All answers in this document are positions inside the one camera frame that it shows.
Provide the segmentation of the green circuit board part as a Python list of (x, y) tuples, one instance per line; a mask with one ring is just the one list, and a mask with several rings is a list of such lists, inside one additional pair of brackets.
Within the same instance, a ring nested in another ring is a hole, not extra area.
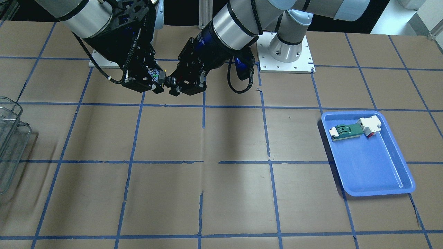
[(359, 124), (353, 123), (349, 125), (340, 124), (334, 126), (329, 130), (329, 134), (333, 141), (338, 141), (359, 137), (364, 134), (364, 132)]

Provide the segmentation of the white terminal block part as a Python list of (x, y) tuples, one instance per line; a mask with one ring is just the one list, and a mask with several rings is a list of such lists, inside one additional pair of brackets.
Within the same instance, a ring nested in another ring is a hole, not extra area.
[(357, 121), (357, 124), (360, 126), (367, 138), (381, 132), (382, 123), (376, 115), (373, 115), (370, 118), (360, 118)]

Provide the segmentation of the blue plastic tray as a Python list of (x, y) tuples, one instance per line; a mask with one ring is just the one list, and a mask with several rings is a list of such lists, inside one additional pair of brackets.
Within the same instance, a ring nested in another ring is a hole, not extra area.
[[(381, 131), (371, 138), (333, 141), (329, 129), (337, 125), (356, 123), (359, 118), (377, 116)], [(380, 112), (334, 111), (321, 116), (323, 130), (346, 193), (351, 196), (405, 194), (416, 189), (415, 180), (396, 139)]]

